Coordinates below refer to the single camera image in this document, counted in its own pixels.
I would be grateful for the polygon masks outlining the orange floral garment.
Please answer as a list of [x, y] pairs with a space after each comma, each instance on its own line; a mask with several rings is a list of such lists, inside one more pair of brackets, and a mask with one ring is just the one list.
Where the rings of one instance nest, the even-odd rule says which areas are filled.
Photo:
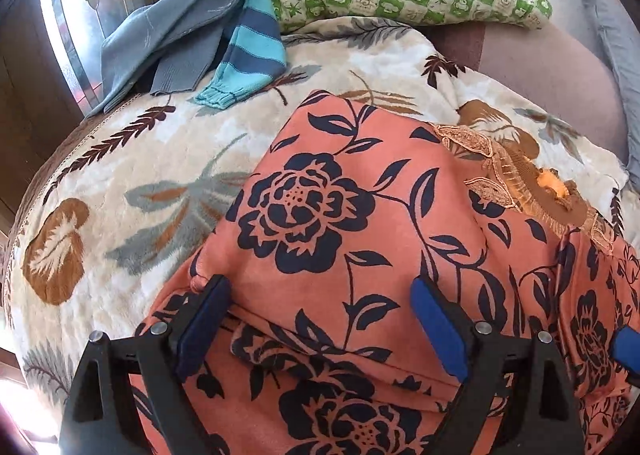
[[215, 275], [231, 305], [184, 389], [213, 454], [422, 454], [457, 393], [410, 307], [427, 276], [471, 319], [547, 331], [588, 454], [634, 390], [612, 360], [639, 324], [634, 248], [491, 138], [317, 91], [293, 112], [146, 319]]

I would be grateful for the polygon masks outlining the floral leaf blanket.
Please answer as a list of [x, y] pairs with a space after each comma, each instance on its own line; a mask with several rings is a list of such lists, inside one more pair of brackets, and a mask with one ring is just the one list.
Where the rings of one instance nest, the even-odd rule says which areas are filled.
[[81, 123], [36, 174], [6, 250], [3, 302], [27, 386], [62, 414], [91, 331], [129, 336], [311, 91], [462, 123], [578, 185], [631, 244], [639, 197], [622, 160], [501, 82], [384, 18], [314, 22], [288, 68], [224, 111], [191, 93], [137, 95]]

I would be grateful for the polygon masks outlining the pink bed mattress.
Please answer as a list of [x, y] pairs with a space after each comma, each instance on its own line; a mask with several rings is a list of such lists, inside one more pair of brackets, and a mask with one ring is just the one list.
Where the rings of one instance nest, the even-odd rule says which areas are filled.
[[628, 159], [627, 125], [612, 71], [555, 25], [529, 30], [464, 22], [421, 30], [437, 51], [558, 117], [618, 159]]

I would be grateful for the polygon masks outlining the grey blue pillow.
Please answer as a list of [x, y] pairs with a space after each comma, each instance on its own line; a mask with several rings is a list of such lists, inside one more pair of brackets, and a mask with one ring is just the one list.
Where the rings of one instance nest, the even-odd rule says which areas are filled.
[[581, 0], [620, 91], [627, 125], [627, 172], [639, 189], [639, 30], [619, 0]]

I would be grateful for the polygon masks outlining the grey blue garment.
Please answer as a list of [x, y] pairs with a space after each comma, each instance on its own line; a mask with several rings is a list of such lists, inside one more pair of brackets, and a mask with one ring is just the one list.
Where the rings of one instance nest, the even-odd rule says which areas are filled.
[[192, 90], [218, 50], [244, 0], [158, 0], [131, 13], [102, 43], [103, 100], [88, 112], [106, 114], [156, 66], [151, 92]]

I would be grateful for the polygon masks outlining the blue striped garment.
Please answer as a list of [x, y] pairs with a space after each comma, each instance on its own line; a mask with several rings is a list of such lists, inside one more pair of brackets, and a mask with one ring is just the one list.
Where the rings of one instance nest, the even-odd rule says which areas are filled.
[[192, 102], [226, 110], [282, 76], [287, 63], [271, 0], [245, 0], [214, 77]]

